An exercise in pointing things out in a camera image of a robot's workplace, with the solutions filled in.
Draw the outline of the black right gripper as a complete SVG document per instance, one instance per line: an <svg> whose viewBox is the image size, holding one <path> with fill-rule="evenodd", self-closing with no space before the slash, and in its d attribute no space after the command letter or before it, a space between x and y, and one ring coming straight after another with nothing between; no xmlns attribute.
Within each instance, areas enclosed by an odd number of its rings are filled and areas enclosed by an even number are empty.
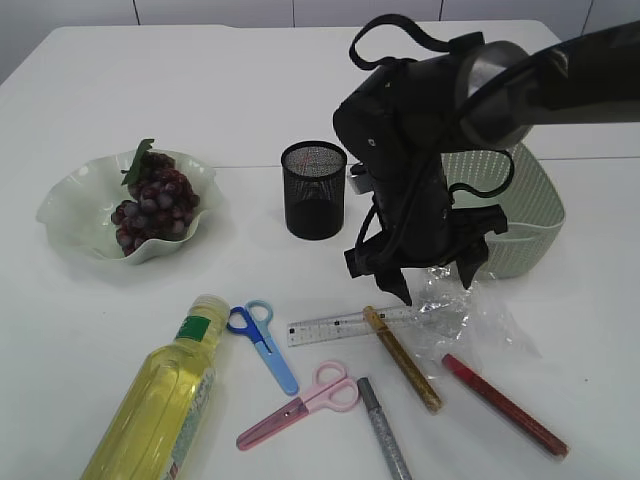
<svg viewBox="0 0 640 480"><path fill-rule="evenodd" d="M378 288L406 306L413 301L404 268L456 263L469 289L488 260L488 232L503 233L506 216L497 205L456 209L453 194L471 186L448 184L442 156L473 145L462 132L454 94L465 61L486 43L474 32L449 41L417 34L435 52L427 60L383 57L367 61L349 49L369 77L333 115L340 142L363 165L373 205L345 260L352 277L374 276Z"/></svg>

